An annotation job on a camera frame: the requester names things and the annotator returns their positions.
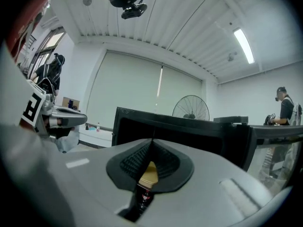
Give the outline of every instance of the roller blind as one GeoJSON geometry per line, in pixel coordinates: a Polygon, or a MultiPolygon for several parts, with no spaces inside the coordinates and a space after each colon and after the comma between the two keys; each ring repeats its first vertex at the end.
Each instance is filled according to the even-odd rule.
{"type": "Polygon", "coordinates": [[[112,129],[117,107],[154,113],[160,70],[157,63],[108,52],[90,94],[88,123],[112,129]]]}
{"type": "Polygon", "coordinates": [[[157,113],[172,115],[180,99],[188,95],[202,95],[202,81],[177,70],[163,67],[157,113]]]}

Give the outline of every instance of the fluorescent light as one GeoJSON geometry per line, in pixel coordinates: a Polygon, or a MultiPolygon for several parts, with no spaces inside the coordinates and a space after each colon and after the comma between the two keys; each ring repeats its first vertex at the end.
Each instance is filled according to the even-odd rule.
{"type": "Polygon", "coordinates": [[[162,72],[163,72],[163,67],[161,68],[157,97],[159,97],[159,94],[160,94],[160,87],[161,87],[161,81],[162,81],[162,72]]]}
{"type": "Polygon", "coordinates": [[[237,40],[239,41],[239,43],[246,55],[248,63],[249,64],[254,63],[255,59],[254,59],[254,56],[252,55],[250,44],[248,43],[248,40],[247,40],[245,34],[243,33],[243,31],[241,29],[237,29],[233,33],[236,36],[237,40]]]}

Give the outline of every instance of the person in black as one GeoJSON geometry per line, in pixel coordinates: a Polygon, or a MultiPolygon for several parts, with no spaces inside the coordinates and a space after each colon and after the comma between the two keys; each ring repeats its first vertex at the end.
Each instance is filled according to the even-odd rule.
{"type": "Polygon", "coordinates": [[[294,110],[294,104],[292,99],[287,94],[285,87],[279,87],[276,91],[276,101],[281,101],[281,113],[280,118],[271,119],[271,123],[277,123],[280,125],[289,125],[288,119],[290,120],[294,110]]]}
{"type": "Polygon", "coordinates": [[[50,80],[51,84],[54,87],[55,90],[55,96],[59,93],[60,88],[60,74],[62,65],[65,62],[65,57],[63,55],[58,55],[57,53],[54,54],[55,59],[52,61],[52,63],[44,64],[43,66],[40,66],[34,74],[31,76],[31,80],[35,80],[38,77],[37,84],[39,84],[45,77],[50,80]]]}

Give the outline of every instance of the ceiling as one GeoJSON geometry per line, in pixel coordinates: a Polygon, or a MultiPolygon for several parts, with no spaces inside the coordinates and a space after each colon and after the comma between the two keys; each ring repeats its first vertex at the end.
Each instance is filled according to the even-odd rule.
{"type": "Polygon", "coordinates": [[[89,7],[82,0],[52,0],[51,5],[74,42],[86,38],[102,42],[106,37],[140,41],[185,58],[218,83],[303,60],[302,34],[281,0],[144,3],[148,10],[128,20],[122,19],[122,9],[111,6],[108,0],[92,0],[89,7]],[[252,47],[254,64],[248,64],[233,34],[239,27],[252,47]]]}

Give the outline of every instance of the standing fan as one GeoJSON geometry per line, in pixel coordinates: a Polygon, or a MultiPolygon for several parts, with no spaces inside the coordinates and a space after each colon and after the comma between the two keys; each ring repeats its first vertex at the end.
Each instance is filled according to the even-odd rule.
{"type": "Polygon", "coordinates": [[[174,108],[172,116],[196,120],[209,120],[206,103],[195,95],[182,98],[174,108]]]}

